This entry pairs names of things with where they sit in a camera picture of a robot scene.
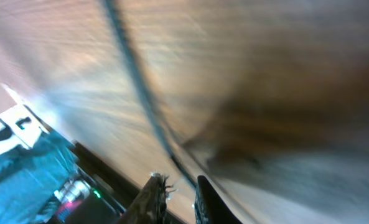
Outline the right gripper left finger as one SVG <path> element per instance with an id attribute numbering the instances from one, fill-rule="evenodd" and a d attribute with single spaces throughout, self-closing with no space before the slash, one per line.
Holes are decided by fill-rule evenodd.
<path id="1" fill-rule="evenodd" d="M 165 224 L 167 197 L 169 192 L 166 180 L 169 177 L 152 173 L 132 204 L 119 218 L 117 224 Z"/>

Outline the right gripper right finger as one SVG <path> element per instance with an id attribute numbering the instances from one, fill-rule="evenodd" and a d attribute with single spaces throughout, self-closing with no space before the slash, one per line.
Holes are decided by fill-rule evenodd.
<path id="1" fill-rule="evenodd" d="M 241 224 L 204 175 L 197 177 L 196 224 Z"/>

